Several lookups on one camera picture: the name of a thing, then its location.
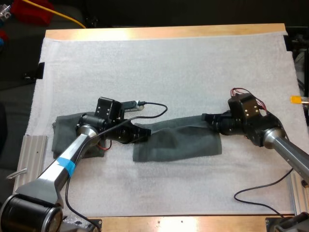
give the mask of silver metal arm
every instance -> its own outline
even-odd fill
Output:
[[[281,129],[272,128],[266,132],[264,147],[275,149],[309,183],[309,155],[285,139]]]
[[[87,144],[80,154],[81,149],[89,138],[97,135],[97,131],[91,126],[81,126],[79,133],[81,134],[74,142],[36,180],[20,186],[16,193],[52,205],[59,204],[63,207],[60,191],[66,183],[70,172],[74,171],[75,165],[82,158],[87,148],[98,142],[94,140],[92,143]]]

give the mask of gray cloth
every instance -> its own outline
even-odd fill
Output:
[[[54,152],[54,159],[56,159],[68,146],[76,139],[75,127],[80,116],[84,113],[73,115],[58,116],[56,122],[53,123],[54,140],[52,151]],[[93,112],[86,112],[86,114],[93,115]],[[105,147],[105,141],[100,141],[100,146]],[[104,150],[97,146],[89,148],[85,153],[84,158],[103,157]]]
[[[220,135],[201,116],[153,124],[136,124],[152,130],[145,143],[134,145],[133,161],[173,161],[222,153]]]

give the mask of black wire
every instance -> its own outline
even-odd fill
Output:
[[[78,154],[77,159],[76,159],[76,162],[79,160],[80,155],[81,155],[81,153],[82,153],[82,150],[85,148],[86,144],[88,144],[90,141],[94,140],[95,138],[98,138],[98,137],[100,137],[100,136],[102,136],[102,135],[104,135],[104,134],[106,134],[106,133],[108,133],[108,132],[111,132],[111,131],[113,131],[113,130],[119,128],[119,127],[121,127],[122,125],[124,125],[124,124],[126,124],[126,123],[128,123],[128,122],[130,122],[130,121],[132,121],[132,120],[134,120],[134,119],[138,119],[138,118],[156,118],[156,117],[160,117],[160,116],[162,116],[163,114],[165,114],[165,112],[168,110],[168,107],[167,107],[166,105],[164,105],[164,104],[154,103],[154,102],[142,102],[142,103],[140,103],[140,105],[146,105],[146,104],[163,106],[163,107],[165,107],[165,110],[164,110],[162,113],[160,113],[160,114],[158,114],[158,115],[155,115],[155,116],[136,116],[136,117],[131,117],[131,118],[126,119],[126,120],[124,120],[123,122],[117,124],[116,126],[113,126],[113,127],[109,128],[109,129],[106,129],[106,130],[102,131],[101,133],[97,134],[96,136],[91,137],[91,138],[82,146],[82,148],[80,149],[79,154]],[[84,220],[90,222],[90,223],[93,224],[95,227],[97,227],[98,231],[101,231],[101,228],[100,228],[100,226],[99,226],[98,224],[96,224],[95,222],[93,222],[93,221],[89,220],[88,218],[86,218],[84,215],[82,215],[82,214],[80,214],[79,212],[77,212],[77,211],[76,211],[75,209],[73,209],[72,206],[70,205],[69,200],[68,200],[70,180],[71,180],[71,178],[69,177],[69,178],[68,178],[68,181],[67,181],[66,192],[65,192],[65,201],[66,201],[66,204],[67,204],[68,208],[69,208],[73,213],[75,213],[76,215],[80,216],[80,217],[83,218]]]
[[[246,189],[243,189],[241,191],[238,191],[237,193],[234,194],[234,199],[236,201],[239,201],[239,202],[243,202],[243,203],[247,203],[247,204],[255,204],[255,205],[261,205],[261,206],[264,206],[264,207],[267,207],[268,209],[271,209],[272,211],[274,211],[276,214],[278,214],[280,217],[284,217],[281,213],[279,213],[277,210],[275,210],[274,208],[270,207],[269,205],[267,204],[262,204],[262,203],[256,203],[256,202],[248,202],[248,201],[243,201],[241,199],[238,199],[237,198],[237,195],[242,193],[242,192],[246,192],[246,191],[249,191],[249,190],[253,190],[253,189],[259,189],[259,188],[264,188],[264,187],[269,187],[269,186],[272,186],[272,185],[275,185],[277,183],[279,183],[280,181],[282,181],[284,178],[286,178],[290,173],[291,171],[293,171],[293,168],[288,171],[287,174],[285,174],[283,177],[281,177],[279,180],[271,183],[271,184],[268,184],[268,185],[261,185],[261,186],[256,186],[256,187],[253,187],[253,188],[246,188]]]
[[[66,200],[66,204],[68,206],[68,208],[70,209],[70,211],[72,211],[73,213],[75,213],[77,216],[80,216],[81,218],[83,218],[84,220],[88,221],[89,223],[91,223],[92,225],[94,225],[95,227],[97,227],[98,231],[101,231],[100,226],[95,223],[94,221],[89,220],[88,218],[86,218],[84,215],[80,214],[79,212],[77,212],[75,209],[72,208],[72,206],[69,204],[69,200],[68,200],[68,192],[69,192],[69,185],[70,185],[70,180],[71,178],[68,178],[67,181],[67,186],[66,186],[66,195],[65,195],[65,200]]]
[[[274,116],[274,117],[279,121],[280,127],[281,127],[281,129],[284,131],[286,139],[287,139],[288,141],[290,141],[289,136],[287,135],[287,133],[286,133],[284,127],[283,127],[282,122],[281,122],[276,116]],[[256,202],[244,201],[244,200],[241,200],[241,199],[237,198],[237,195],[240,194],[240,193],[242,193],[242,192],[249,191],[249,190],[259,189],[259,188],[265,188],[265,187],[269,187],[269,186],[275,185],[275,184],[279,183],[280,181],[282,181],[284,178],[286,178],[286,177],[291,173],[291,171],[293,171],[293,168],[292,168],[290,171],[288,171],[287,174],[285,174],[283,177],[281,177],[279,180],[277,180],[277,181],[275,181],[275,182],[273,182],[273,183],[270,183],[270,184],[267,184],[267,185],[256,186],[256,187],[252,187],[252,188],[246,188],[246,189],[243,189],[243,190],[241,190],[241,191],[238,191],[237,193],[234,194],[234,199],[235,199],[236,201],[239,201],[239,202],[242,202],[242,203],[255,204],[255,205],[264,206],[264,207],[266,207],[266,208],[268,208],[268,209],[271,209],[271,210],[274,211],[277,215],[279,215],[280,217],[283,218],[284,216],[283,216],[281,213],[279,213],[277,210],[275,210],[274,208],[270,207],[269,205],[263,204],[263,203],[256,203]]]

